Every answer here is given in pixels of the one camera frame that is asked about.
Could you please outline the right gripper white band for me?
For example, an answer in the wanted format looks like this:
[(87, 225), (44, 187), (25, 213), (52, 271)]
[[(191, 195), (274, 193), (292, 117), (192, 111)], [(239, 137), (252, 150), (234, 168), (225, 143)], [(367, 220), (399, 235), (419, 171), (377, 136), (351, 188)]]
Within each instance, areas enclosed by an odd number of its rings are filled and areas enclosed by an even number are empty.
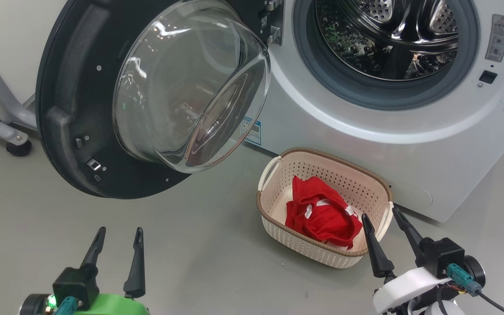
[[(392, 212), (416, 259), (423, 259), (422, 236), (400, 209), (394, 207)], [(464, 257), (461, 266), (450, 263), (437, 276), (425, 267), (418, 267), (395, 278), (394, 264), (380, 246), (370, 218), (363, 213), (361, 220), (374, 277), (391, 279), (373, 295), (373, 306), (379, 315), (463, 315), (456, 297), (464, 294), (477, 297), (478, 291), (484, 289), (485, 271), (470, 255)]]

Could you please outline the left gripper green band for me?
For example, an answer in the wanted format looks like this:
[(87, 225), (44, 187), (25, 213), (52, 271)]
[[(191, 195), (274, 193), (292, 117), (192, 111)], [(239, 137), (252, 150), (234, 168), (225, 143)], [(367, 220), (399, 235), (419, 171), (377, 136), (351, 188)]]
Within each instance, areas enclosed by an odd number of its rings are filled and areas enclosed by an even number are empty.
[[(102, 252), (106, 235), (106, 227), (98, 229), (80, 267), (96, 265), (98, 256)], [(140, 298), (146, 293), (144, 231), (138, 227), (133, 242), (134, 255), (128, 275), (123, 285), (125, 297), (114, 294), (100, 294), (92, 306), (82, 310), (81, 306), (66, 303), (58, 306), (53, 294), (31, 294), (22, 303), (21, 315), (148, 315), (148, 309), (132, 300)]]

